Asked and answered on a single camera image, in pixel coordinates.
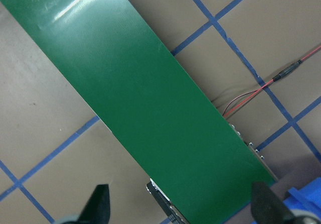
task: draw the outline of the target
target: blue object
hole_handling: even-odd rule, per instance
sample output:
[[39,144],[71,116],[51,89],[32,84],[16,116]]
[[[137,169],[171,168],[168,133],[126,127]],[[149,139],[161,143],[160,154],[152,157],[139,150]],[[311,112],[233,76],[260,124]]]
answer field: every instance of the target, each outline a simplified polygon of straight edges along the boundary
[[301,190],[291,188],[290,197],[283,203],[290,209],[310,211],[321,219],[321,178],[317,178]]

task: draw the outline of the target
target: blue painter's tape line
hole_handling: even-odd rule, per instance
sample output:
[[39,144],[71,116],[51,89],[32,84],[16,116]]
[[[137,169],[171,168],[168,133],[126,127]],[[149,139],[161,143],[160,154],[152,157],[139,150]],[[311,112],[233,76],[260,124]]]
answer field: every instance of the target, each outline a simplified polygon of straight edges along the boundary
[[166,218],[165,220],[163,220],[160,224],[169,224],[171,221]]
[[4,171],[4,173],[10,178],[10,180],[15,183],[18,179],[15,175],[8,169],[8,167],[0,160],[0,168]]
[[316,147],[313,145],[311,140],[306,136],[306,134],[303,132],[303,130],[299,127],[299,125],[294,124],[293,128],[299,134],[299,136],[303,139],[303,141],[309,147],[309,149],[312,151],[314,156],[321,162],[321,154],[320,154],[320,152],[316,149]]
[[265,92],[270,96],[272,99],[273,103],[276,105],[276,107],[280,110],[280,112],[283,114],[283,116],[288,120],[289,122],[293,121],[292,116],[290,113],[285,109],[283,104],[281,104],[280,100],[274,95],[274,93],[271,91],[270,88],[266,87]]
[[98,116],[93,117],[87,123],[85,123],[80,129],[78,129],[72,136],[70,136],[65,142],[58,146],[53,152],[51,152],[46,158],[39,162],[34,168],[32,168],[27,174],[25,174],[19,182],[24,183],[31,176],[33,176],[37,171],[43,168],[49,161],[55,158],[60,152],[62,152],[66,147],[68,147],[72,142],[74,142],[82,133],[89,129],[94,123],[99,120]]
[[311,110],[321,103],[321,96],[314,100],[308,107],[301,111],[297,116],[294,117],[294,120],[297,122],[304,116],[306,116]]
[[297,121],[301,120],[304,116],[306,116],[311,110],[317,107],[321,103],[321,96],[314,100],[308,107],[302,110],[297,116],[293,118],[293,121],[286,123],[279,130],[274,132],[270,137],[264,140],[260,145],[256,147],[258,151],[263,150],[266,146],[268,146],[273,140],[283,134],[286,130],[288,130],[293,124]]
[[192,41],[198,38],[203,32],[205,32],[212,24],[210,22],[206,22],[200,28],[198,28],[193,34],[186,38],[182,43],[180,43],[174,50],[171,51],[173,56],[176,56],[180,53],[185,47],[187,47]]
[[231,3],[229,3],[227,6],[225,6],[220,12],[218,12],[215,15],[215,18],[217,20],[221,19],[223,16],[225,16],[230,10],[232,10],[234,7],[236,7],[241,1],[243,0],[233,0]]
[[193,1],[208,19],[213,17],[211,12],[205,7],[205,5],[201,0],[193,0]]
[[24,186],[20,187],[20,190],[50,223],[55,221]]
[[[203,14],[210,20],[211,24],[214,26],[214,28],[218,31],[218,33],[222,36],[222,38],[225,40],[225,42],[230,46],[230,48],[237,54],[237,56],[241,59],[241,61],[245,64],[245,66],[250,70],[252,75],[254,76],[255,80],[258,84],[263,86],[265,83],[263,79],[256,73],[254,67],[250,64],[250,62],[245,58],[243,53],[238,49],[238,47],[235,45],[233,40],[231,38],[228,38],[226,35],[225,30],[223,27],[218,23],[216,18],[212,16],[210,11],[204,6],[204,4],[201,2],[201,0],[193,0],[194,3],[198,6],[198,8],[203,12]],[[277,97],[274,95],[274,93],[267,87],[264,89],[265,92],[269,95],[269,97],[272,99],[273,103],[276,105],[276,107],[280,110],[280,112],[284,115],[284,117],[289,121],[293,121],[292,116],[289,114],[289,112],[285,109],[285,107],[281,104],[281,102],[277,99]]]
[[287,131],[291,127],[291,124],[288,122],[285,125],[283,125],[279,130],[274,132],[270,137],[268,137],[266,140],[264,140],[260,145],[256,147],[258,151],[263,150],[266,146],[268,146],[272,141],[274,141],[277,137],[279,137],[281,134],[283,134],[285,131]]
[[14,181],[14,185],[0,195],[0,201],[3,200],[5,197],[7,197],[15,189],[21,187],[25,181],[27,181],[37,171],[43,168],[48,162],[50,162],[53,158],[55,158],[65,148],[67,148],[72,142],[74,142],[81,134],[83,134],[98,120],[99,120],[98,116],[93,117],[91,120],[85,123],[80,129],[78,129],[73,135],[71,135],[66,141],[64,141],[60,146],[58,146],[53,152],[51,152],[46,158],[44,158],[34,168],[32,168],[27,174],[25,174],[21,179]]
[[7,190],[5,190],[3,193],[1,193],[0,195],[0,201],[2,201],[3,199],[5,199],[9,194],[11,194],[15,189],[17,188],[16,185],[11,186],[10,188],[8,188]]
[[98,116],[93,117],[91,120],[89,120],[87,123],[84,124],[83,127],[81,127],[79,130],[76,131],[78,135],[83,134],[87,129],[89,129],[91,126],[93,126],[94,123],[96,123],[99,120]]
[[[230,10],[232,10],[235,6],[237,6],[242,0],[233,0],[226,7],[224,7],[220,12],[215,15],[216,20],[221,19],[224,15],[226,15]],[[202,8],[202,12],[208,17],[211,18],[213,15],[210,11],[204,6],[201,0],[194,0],[194,2],[198,5],[199,8]],[[197,37],[199,37],[204,31],[206,31],[211,26],[210,22],[205,23],[199,29],[197,29],[193,34],[187,37],[182,43],[180,43],[175,49],[171,51],[173,56],[176,56],[179,52],[181,52],[186,46],[188,46],[192,41],[194,41]]]

